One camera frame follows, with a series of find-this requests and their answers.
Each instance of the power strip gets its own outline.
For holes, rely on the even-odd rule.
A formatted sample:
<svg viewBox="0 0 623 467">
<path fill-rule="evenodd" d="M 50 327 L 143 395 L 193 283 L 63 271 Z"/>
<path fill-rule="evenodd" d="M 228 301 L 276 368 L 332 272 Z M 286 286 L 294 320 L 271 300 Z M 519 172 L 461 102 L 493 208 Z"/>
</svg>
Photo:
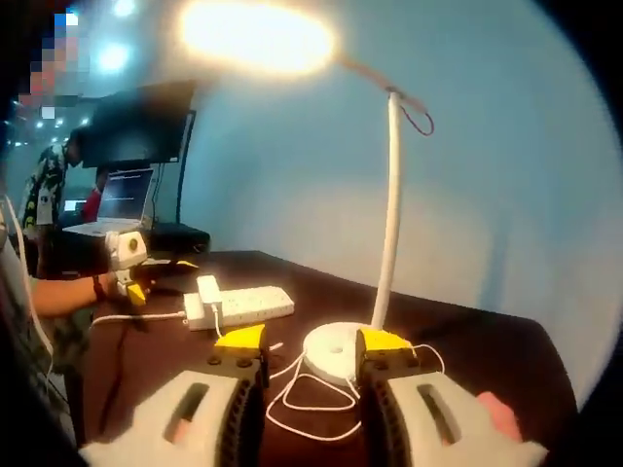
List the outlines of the power strip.
<svg viewBox="0 0 623 467">
<path fill-rule="evenodd" d="M 294 302 L 280 287 L 220 291 L 220 300 L 217 308 L 221 327 L 258 323 L 294 313 Z M 216 328 L 211 305 L 203 303 L 201 294 L 185 294 L 184 306 L 191 331 Z"/>
</svg>

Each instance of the lamp light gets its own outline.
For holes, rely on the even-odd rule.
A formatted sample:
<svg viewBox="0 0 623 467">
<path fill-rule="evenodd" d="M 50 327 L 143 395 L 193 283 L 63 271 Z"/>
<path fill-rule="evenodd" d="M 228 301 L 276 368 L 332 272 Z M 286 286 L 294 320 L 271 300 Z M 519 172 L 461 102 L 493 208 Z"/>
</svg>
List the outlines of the lamp light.
<svg viewBox="0 0 623 467">
<path fill-rule="evenodd" d="M 310 370 L 330 383 L 348 385 L 355 376 L 356 331 L 365 326 L 381 329 L 387 313 L 400 228 L 400 112 L 406 113 L 404 105 L 408 105 L 432 120 L 419 100 L 378 71 L 337 51 L 332 32 L 322 22 L 275 3 L 204 0 L 192 4 L 182 16 L 182 36 L 191 52 L 215 64 L 295 76 L 316 71 L 333 60 L 389 94 L 389 193 L 371 324 L 325 324 L 313 329 L 303 342 Z"/>
</svg>

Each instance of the lamp base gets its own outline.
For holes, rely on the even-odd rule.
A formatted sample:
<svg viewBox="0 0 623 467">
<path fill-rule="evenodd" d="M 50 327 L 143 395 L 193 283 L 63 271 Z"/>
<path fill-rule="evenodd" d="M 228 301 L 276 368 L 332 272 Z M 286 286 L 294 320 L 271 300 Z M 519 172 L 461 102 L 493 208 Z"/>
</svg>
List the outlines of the lamp base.
<svg viewBox="0 0 623 467">
<path fill-rule="evenodd" d="M 367 324 L 337 322 L 318 326 L 303 341 L 304 362 L 317 377 L 331 384 L 348 386 L 355 380 L 357 330 Z"/>
</svg>

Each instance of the light blue wall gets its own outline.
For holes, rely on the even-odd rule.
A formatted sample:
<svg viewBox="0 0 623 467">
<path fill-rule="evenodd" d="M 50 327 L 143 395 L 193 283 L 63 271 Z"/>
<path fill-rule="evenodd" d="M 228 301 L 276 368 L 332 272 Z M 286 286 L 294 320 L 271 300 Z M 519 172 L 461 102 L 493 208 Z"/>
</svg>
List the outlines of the light blue wall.
<svg viewBox="0 0 623 467">
<path fill-rule="evenodd" d="M 403 125 L 393 290 L 538 321 L 582 402 L 619 318 L 623 192 L 581 59 L 528 0 L 324 3 L 345 49 L 437 124 L 431 138 Z M 337 67 L 294 83 L 224 76 L 198 114 L 182 221 L 216 249 L 376 284 L 386 144 L 386 97 Z"/>
</svg>

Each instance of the laptop screen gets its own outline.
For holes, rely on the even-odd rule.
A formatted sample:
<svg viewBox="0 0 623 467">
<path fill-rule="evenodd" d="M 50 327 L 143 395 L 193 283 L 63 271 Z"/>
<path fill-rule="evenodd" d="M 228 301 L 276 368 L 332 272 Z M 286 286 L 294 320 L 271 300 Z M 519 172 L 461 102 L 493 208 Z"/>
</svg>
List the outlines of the laptop screen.
<svg viewBox="0 0 623 467">
<path fill-rule="evenodd" d="M 111 173 L 101 196 L 97 218 L 140 221 L 153 168 Z"/>
</svg>

